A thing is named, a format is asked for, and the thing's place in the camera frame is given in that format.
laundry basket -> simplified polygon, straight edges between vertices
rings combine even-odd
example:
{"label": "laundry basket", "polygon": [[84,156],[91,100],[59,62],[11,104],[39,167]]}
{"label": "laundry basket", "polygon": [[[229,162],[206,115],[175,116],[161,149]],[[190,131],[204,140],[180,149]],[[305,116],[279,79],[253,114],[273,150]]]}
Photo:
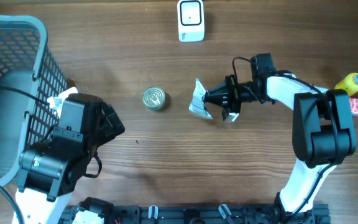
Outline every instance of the laundry basket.
{"label": "laundry basket", "polygon": [[0,185],[6,185],[19,170],[20,153],[42,139],[58,116],[47,105],[1,86],[44,101],[66,90],[47,46],[47,30],[37,18],[0,16]]}

yellow cylinder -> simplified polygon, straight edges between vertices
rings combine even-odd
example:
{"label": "yellow cylinder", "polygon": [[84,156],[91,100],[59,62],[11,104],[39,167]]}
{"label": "yellow cylinder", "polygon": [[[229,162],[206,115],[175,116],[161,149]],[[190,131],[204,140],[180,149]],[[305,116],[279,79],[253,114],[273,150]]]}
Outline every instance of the yellow cylinder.
{"label": "yellow cylinder", "polygon": [[336,84],[335,89],[343,89],[349,96],[358,92],[358,73],[350,73],[342,81]]}

tabletop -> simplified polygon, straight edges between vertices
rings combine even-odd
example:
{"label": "tabletop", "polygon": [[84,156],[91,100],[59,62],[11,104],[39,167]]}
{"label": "tabletop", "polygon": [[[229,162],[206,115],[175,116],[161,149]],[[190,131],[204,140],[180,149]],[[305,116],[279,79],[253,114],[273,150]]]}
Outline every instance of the tabletop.
{"label": "tabletop", "polygon": [[[358,72],[358,1],[205,1],[205,39],[178,40],[176,2],[0,5],[0,14],[33,15],[48,29],[61,70],[85,93],[112,104],[126,131],[98,149],[99,178],[81,178],[70,205],[96,197],[115,205],[273,203],[295,155],[292,111],[281,103],[244,103],[226,124],[188,111],[195,78],[215,87],[233,73],[235,56],[270,52],[276,68],[333,88]],[[251,79],[238,62],[239,81]],[[169,98],[149,111],[142,92],[159,86]],[[333,223],[358,223],[357,150],[325,180],[315,203]],[[89,172],[96,172],[92,162]],[[6,186],[15,194],[16,186]],[[0,194],[0,223],[12,208]]]}

